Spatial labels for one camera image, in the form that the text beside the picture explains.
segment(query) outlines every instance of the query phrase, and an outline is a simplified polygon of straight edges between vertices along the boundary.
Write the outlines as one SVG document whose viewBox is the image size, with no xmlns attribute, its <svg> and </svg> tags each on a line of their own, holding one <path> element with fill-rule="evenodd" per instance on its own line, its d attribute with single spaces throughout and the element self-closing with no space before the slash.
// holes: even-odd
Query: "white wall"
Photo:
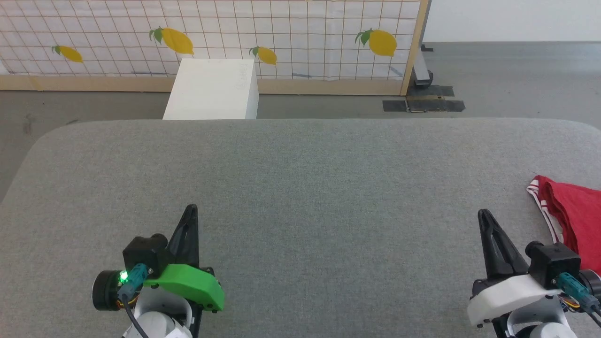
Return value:
<svg viewBox="0 0 601 338">
<path fill-rule="evenodd" d="M 432 0 L 424 42 L 601 41 L 600 0 Z"/>
</svg>

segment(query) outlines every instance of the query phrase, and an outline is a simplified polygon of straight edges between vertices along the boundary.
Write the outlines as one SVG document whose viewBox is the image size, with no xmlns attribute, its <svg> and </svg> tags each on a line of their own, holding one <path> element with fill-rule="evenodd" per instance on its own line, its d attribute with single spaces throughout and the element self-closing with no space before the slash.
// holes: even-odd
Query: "black cable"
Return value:
<svg viewBox="0 0 601 338">
<path fill-rule="evenodd" d="M 125 312 L 127 312 L 127 316 L 129 317 L 129 320 L 132 321 L 133 327 L 135 327 L 136 330 L 138 330 L 138 333 L 140 334 L 140 336 L 142 336 L 142 338 L 148 338 L 148 335 L 146 334 L 146 332 L 144 332 L 144 330 L 140 326 L 140 323 L 138 323 L 136 318 L 133 316 L 132 308 L 129 306 L 129 303 L 127 302 L 127 297 L 124 296 L 121 299 L 121 302 L 123 303 L 123 307 L 125 308 Z"/>
<path fill-rule="evenodd" d="M 597 319 L 597 317 L 595 317 L 594 314 L 587 312 L 587 315 L 589 315 L 595 321 L 595 323 L 597 324 L 597 326 L 601 327 L 601 322 Z"/>
</svg>

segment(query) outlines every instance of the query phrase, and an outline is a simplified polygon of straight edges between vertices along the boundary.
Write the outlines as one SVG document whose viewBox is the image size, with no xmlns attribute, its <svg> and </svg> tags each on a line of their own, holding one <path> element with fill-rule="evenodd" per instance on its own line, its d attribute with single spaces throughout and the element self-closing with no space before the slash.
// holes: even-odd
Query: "red towel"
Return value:
<svg viewBox="0 0 601 338">
<path fill-rule="evenodd" d="M 581 269 L 601 274 L 601 191 L 541 175 L 526 190 L 543 213 L 553 241 L 579 254 Z"/>
</svg>

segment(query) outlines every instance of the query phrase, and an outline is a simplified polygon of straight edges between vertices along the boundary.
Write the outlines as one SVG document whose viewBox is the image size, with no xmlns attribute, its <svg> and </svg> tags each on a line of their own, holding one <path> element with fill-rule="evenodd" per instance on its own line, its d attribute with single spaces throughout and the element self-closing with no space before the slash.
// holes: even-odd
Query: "gray tabletop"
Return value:
<svg viewBox="0 0 601 338">
<path fill-rule="evenodd" d="M 601 133 L 554 120 L 115 121 L 33 147 L 0 206 L 6 337 L 118 337 L 97 273 L 199 207 L 222 282 L 212 337 L 490 337 L 468 325 L 484 277 L 476 219 L 549 242 L 536 174 L 601 188 Z M 581 337 L 590 319 L 570 318 Z"/>
</svg>

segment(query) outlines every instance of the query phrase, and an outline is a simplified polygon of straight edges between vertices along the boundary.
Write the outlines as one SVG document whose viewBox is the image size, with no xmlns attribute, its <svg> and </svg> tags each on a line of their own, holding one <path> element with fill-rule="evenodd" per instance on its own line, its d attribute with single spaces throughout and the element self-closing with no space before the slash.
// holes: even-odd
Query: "white cube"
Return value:
<svg viewBox="0 0 601 338">
<path fill-rule="evenodd" d="M 185 58 L 163 120 L 255 119 L 258 102 L 254 60 Z"/>
</svg>

